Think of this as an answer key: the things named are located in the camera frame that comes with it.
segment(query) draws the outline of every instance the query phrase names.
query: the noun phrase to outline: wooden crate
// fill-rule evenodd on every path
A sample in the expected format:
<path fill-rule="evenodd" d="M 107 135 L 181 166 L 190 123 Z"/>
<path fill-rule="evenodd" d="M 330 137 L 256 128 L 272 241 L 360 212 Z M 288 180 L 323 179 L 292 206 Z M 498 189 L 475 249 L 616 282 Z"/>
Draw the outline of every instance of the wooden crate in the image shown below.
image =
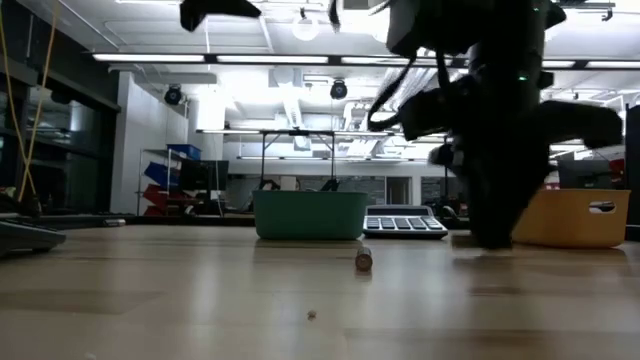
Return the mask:
<path fill-rule="evenodd" d="M 513 241 L 560 248 L 618 246 L 625 240 L 630 193 L 540 190 L 514 228 Z"/>

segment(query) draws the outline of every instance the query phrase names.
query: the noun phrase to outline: metal rack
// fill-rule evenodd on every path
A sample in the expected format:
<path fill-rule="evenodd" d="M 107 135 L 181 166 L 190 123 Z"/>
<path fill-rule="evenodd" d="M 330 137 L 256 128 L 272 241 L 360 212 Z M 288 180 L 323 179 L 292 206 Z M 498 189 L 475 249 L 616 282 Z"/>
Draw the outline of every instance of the metal rack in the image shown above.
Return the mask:
<path fill-rule="evenodd" d="M 325 146 L 331 151 L 331 179 L 335 178 L 335 162 L 336 162 L 336 133 L 335 131 L 330 130 L 260 130 L 260 134 L 262 134 L 262 159 L 261 159 L 261 170 L 260 170 L 260 184 L 264 183 L 264 163 L 265 163 L 265 155 L 269 146 L 271 146 L 281 135 L 288 136 L 313 136 L 315 135 L 320 141 L 322 141 Z M 276 135 L 269 143 L 267 143 L 267 135 Z M 331 137 L 331 145 L 325 141 L 322 135 Z"/>
<path fill-rule="evenodd" d="M 164 192 L 166 192 L 167 194 L 167 203 L 170 200 L 170 195 L 171 195 L 171 170 L 172 170 L 172 166 L 171 166 L 171 162 L 172 161 L 176 161 L 176 162 L 182 162 L 183 160 L 187 159 L 187 156 L 168 149 L 168 150 L 163 150 L 163 149 L 142 149 L 140 150 L 140 162 L 138 164 L 138 192 L 137 192 L 137 196 L 138 196 L 138 205 L 136 208 L 136 216 L 140 216 L 140 200 L 143 197 L 144 192 L 142 191 L 142 176 L 144 175 L 144 172 L 142 170 L 142 163 L 144 161 L 144 155 L 145 154 L 150 154 L 150 155 L 155 155 L 158 157 L 161 157 L 164 159 L 166 165 L 167 165 L 167 186 L 164 189 Z M 168 215 L 168 206 L 167 206 L 167 210 L 165 211 L 165 215 Z"/>

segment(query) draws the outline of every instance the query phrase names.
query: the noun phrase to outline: desk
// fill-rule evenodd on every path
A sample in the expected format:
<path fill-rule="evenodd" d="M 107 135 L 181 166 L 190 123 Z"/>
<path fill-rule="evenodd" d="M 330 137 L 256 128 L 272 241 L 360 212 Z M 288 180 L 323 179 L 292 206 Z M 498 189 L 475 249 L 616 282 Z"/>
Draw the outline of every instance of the desk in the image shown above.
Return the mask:
<path fill-rule="evenodd" d="M 640 244 L 261 242 L 255 229 L 74 230 L 2 262 L 2 360 L 636 360 Z M 315 311 L 313 321 L 307 313 Z"/>

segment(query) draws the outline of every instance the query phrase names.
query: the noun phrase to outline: green basket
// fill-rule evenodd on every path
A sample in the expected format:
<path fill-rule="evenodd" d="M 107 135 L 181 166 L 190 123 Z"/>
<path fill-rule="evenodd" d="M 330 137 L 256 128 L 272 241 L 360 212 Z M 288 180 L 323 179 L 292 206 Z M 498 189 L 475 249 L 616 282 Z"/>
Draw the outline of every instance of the green basket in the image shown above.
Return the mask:
<path fill-rule="evenodd" d="M 367 194 L 253 192 L 256 231 L 269 240 L 353 240 L 362 235 Z"/>

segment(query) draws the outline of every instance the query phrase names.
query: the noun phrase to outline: computer monitor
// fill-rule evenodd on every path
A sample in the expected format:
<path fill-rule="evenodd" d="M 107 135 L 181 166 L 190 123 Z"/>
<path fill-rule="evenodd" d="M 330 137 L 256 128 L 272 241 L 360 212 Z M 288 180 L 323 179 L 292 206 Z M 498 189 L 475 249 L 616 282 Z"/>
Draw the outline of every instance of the computer monitor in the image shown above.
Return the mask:
<path fill-rule="evenodd" d="M 183 160 L 180 170 L 182 190 L 224 191 L 227 189 L 228 161 Z"/>
<path fill-rule="evenodd" d="M 559 160 L 561 189 L 613 189 L 608 160 Z"/>

